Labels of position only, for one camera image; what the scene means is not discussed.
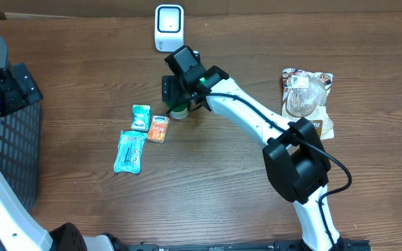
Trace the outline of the green lid white jar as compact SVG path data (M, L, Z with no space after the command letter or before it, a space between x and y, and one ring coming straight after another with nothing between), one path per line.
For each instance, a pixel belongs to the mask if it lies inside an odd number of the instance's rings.
M172 118L182 120L188 116L187 102L167 101L165 104L167 105L166 114Z

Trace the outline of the orange tissue pack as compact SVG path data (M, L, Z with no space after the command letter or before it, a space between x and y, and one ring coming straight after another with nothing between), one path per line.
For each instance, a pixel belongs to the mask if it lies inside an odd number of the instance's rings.
M151 142L163 144L170 124L170 119L166 116L153 115L147 139Z

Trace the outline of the small teal tissue pack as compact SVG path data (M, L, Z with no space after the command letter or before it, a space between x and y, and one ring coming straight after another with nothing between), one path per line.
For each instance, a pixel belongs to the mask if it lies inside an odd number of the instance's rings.
M149 105L133 105L131 129L147 132L151 124L151 107Z

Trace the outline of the large teal wipes pack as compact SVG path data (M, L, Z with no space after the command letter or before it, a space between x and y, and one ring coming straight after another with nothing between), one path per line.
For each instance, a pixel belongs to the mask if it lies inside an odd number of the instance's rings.
M114 172L129 172L139 174L141 171L141 157L147 134L138 131L121 131Z

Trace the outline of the beige paper bag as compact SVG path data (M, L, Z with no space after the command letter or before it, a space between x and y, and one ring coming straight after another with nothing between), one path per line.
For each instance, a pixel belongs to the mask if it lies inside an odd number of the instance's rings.
M331 73L309 72L286 68L282 72L282 116L291 121L308 119L321 140L334 138L334 123L327 114L327 97L334 76Z

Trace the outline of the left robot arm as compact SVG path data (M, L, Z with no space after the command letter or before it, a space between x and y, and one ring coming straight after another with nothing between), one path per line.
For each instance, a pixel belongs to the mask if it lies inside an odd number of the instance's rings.
M27 67L0 64L0 250L116 250L72 223L48 231L29 214L38 196L42 94Z

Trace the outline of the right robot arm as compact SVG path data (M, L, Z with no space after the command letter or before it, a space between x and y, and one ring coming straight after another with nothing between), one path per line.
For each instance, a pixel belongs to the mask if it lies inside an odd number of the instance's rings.
M331 156L325 152L313 124L293 122L260 104L243 91L224 70L206 69L190 47L183 45L165 58L172 71L162 78L163 101L169 111L190 102L223 116L254 139L262 149L267 178L293 204L305 250L340 250L329 206L328 176Z

